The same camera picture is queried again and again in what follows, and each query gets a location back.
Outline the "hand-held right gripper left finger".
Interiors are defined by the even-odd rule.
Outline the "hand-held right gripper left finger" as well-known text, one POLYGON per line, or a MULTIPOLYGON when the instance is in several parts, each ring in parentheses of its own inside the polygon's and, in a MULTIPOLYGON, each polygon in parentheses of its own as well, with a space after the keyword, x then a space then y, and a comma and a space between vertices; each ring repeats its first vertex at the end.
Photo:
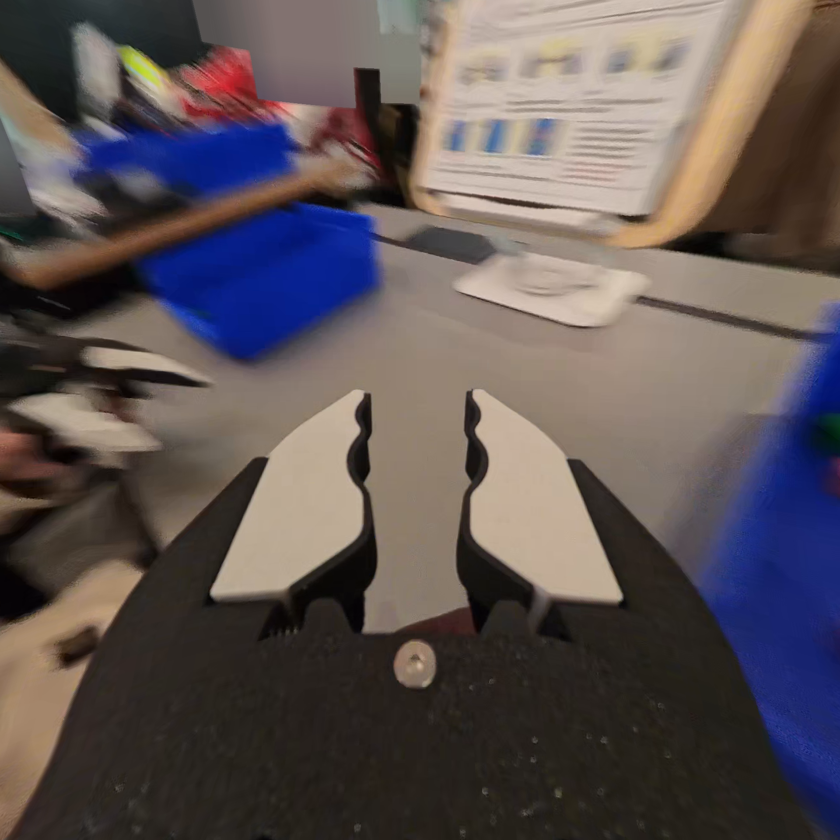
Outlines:
POLYGON ((265 460, 209 590, 216 604, 275 604, 299 628, 320 599, 339 603, 353 631, 377 567, 370 474, 371 394, 352 390, 311 416, 265 460))

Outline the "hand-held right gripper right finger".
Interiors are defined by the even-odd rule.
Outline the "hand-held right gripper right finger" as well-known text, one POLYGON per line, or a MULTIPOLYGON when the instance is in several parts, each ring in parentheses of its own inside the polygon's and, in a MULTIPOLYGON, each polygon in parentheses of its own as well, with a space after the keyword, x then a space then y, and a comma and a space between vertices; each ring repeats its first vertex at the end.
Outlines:
POLYGON ((562 447, 480 388, 465 396, 465 438, 456 570, 477 633, 494 613, 513 612, 513 632, 528 634, 623 618, 622 586, 562 447))

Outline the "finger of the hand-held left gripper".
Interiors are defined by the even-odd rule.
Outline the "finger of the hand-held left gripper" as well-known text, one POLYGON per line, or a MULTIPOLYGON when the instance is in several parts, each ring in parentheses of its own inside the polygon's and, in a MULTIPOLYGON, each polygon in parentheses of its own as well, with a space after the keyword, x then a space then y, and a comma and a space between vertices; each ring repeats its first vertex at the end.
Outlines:
POLYGON ((62 444, 96 455, 133 455, 161 449, 145 428, 100 411, 80 394, 50 392, 29 395, 7 404, 15 420, 46 431, 62 444))
POLYGON ((214 381, 203 373, 168 357, 143 350, 87 346, 81 362, 90 370, 108 371, 131 382, 209 387, 214 381))

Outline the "blue plastic bin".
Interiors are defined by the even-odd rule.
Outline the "blue plastic bin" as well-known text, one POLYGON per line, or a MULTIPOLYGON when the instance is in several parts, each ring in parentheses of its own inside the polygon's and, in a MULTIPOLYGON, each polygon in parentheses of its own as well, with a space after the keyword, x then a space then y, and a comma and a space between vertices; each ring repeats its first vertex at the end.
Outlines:
POLYGON ((838 302, 764 416, 712 544, 700 592, 738 657, 776 759, 805 810, 839 827, 839 506, 823 488, 838 448, 814 435, 838 412, 838 302))
POLYGON ((294 204, 135 266, 188 332, 252 361, 378 287, 375 233, 367 215, 294 204))
POLYGON ((281 123, 228 123, 174 133, 82 135, 90 172, 144 170, 174 191, 210 196, 290 174, 297 145, 281 123))

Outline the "person's left hand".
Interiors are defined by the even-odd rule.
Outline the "person's left hand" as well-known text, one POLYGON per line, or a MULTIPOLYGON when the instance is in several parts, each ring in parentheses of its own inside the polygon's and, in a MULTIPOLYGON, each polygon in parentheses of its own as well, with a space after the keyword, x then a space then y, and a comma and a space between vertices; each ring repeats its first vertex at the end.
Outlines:
POLYGON ((84 466, 48 458, 37 437, 2 427, 2 508, 55 507, 80 494, 88 480, 84 466))

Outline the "long wooden table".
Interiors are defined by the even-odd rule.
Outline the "long wooden table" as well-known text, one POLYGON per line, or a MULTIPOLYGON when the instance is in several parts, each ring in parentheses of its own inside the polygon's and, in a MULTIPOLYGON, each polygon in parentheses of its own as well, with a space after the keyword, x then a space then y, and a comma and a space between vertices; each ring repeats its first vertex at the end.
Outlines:
POLYGON ((209 235, 274 208, 318 194, 341 196, 371 173, 359 161, 306 159, 289 175, 207 198, 128 227, 106 238, 53 240, 47 248, 2 253, 2 276, 20 286, 50 291, 114 269, 158 251, 209 235))

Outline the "wooden display board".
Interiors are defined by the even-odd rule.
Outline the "wooden display board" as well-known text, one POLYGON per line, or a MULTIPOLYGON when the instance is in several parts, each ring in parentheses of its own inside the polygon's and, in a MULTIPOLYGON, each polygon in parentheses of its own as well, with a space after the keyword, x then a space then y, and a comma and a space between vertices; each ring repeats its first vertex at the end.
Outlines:
MULTIPOLYGON (((438 125, 436 107, 462 3, 458 2, 448 14, 441 46, 430 63, 429 98, 418 124, 409 186, 416 207, 429 214, 491 224, 478 216, 449 216, 435 198, 438 193, 422 184, 433 150, 438 125)), ((603 243, 624 249, 665 245, 691 232, 709 214, 736 168, 814 5, 797 1, 743 2, 737 27, 689 125, 655 210, 647 216, 619 216, 622 226, 601 240, 603 243)))

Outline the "printed instruction sheet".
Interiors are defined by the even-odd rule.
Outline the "printed instruction sheet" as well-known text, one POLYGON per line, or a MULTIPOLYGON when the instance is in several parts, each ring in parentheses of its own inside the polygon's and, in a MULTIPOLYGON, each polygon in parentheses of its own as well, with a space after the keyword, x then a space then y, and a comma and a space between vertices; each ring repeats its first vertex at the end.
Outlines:
POLYGON ((743 2, 464 2, 422 184, 651 214, 743 2))

